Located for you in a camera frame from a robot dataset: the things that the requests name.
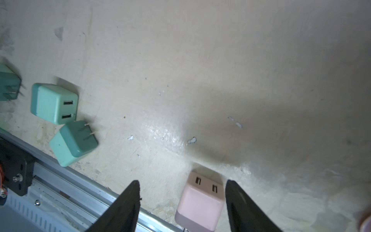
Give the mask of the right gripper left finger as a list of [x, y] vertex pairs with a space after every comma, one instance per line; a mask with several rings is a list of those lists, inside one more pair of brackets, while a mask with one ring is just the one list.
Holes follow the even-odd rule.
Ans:
[[132, 181], [88, 232], [134, 232], [140, 212], [140, 182]]

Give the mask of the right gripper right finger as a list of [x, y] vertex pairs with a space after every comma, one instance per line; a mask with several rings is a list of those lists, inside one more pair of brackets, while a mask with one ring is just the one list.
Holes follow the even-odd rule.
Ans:
[[282, 232], [234, 180], [225, 188], [232, 232]]

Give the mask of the pink plug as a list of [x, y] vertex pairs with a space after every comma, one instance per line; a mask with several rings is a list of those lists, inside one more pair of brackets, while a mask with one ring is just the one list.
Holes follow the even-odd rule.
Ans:
[[214, 232], [225, 201], [223, 185], [191, 172], [176, 210], [175, 222], [190, 232]]

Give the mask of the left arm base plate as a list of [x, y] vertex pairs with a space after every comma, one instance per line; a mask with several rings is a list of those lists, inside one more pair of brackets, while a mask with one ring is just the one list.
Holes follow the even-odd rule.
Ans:
[[11, 191], [21, 197], [28, 193], [34, 164], [31, 154], [1, 138], [1, 206], [5, 205]]

